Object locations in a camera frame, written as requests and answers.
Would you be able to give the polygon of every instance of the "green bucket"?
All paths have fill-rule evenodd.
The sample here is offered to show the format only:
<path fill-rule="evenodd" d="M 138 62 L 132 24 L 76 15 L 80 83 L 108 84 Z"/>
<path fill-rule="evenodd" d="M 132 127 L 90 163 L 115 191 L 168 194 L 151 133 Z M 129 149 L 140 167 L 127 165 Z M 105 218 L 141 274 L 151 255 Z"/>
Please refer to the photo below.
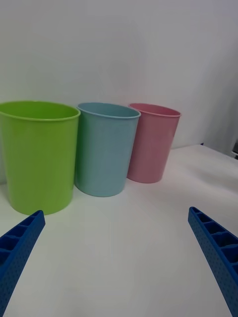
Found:
<path fill-rule="evenodd" d="M 50 214 L 70 203 L 79 115 L 48 102 L 0 104 L 8 196 L 18 212 Z"/>

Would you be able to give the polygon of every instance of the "white backdrop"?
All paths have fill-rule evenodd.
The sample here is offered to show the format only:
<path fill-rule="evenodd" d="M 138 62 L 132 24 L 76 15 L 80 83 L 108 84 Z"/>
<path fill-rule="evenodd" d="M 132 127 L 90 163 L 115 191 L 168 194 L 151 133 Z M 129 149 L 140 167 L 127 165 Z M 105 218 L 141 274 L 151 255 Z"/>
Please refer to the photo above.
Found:
<path fill-rule="evenodd" d="M 237 0 L 1 0 L 0 101 L 161 104 L 183 114 L 174 147 L 203 142 L 236 91 L 237 12 Z"/>

